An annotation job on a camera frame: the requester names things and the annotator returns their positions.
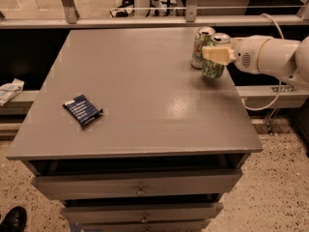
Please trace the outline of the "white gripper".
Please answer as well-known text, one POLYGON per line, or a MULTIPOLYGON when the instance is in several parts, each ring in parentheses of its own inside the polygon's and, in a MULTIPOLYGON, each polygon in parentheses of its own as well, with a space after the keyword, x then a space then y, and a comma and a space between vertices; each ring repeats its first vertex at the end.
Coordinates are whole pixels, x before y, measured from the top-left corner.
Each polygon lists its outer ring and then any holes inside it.
POLYGON ((259 74, 258 59, 263 45, 271 36, 255 35, 244 38, 232 38, 229 46, 203 46, 203 57, 216 64, 228 65, 234 62, 236 67, 245 73, 259 74))

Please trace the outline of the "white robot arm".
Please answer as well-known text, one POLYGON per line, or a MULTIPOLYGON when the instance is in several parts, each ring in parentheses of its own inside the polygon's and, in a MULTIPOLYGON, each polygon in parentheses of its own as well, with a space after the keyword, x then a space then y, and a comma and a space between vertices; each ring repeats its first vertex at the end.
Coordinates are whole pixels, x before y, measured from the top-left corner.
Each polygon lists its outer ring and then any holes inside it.
POLYGON ((309 90, 309 38, 303 41, 271 36, 231 38, 230 43, 204 46, 203 57, 244 73, 266 74, 295 88, 309 90))

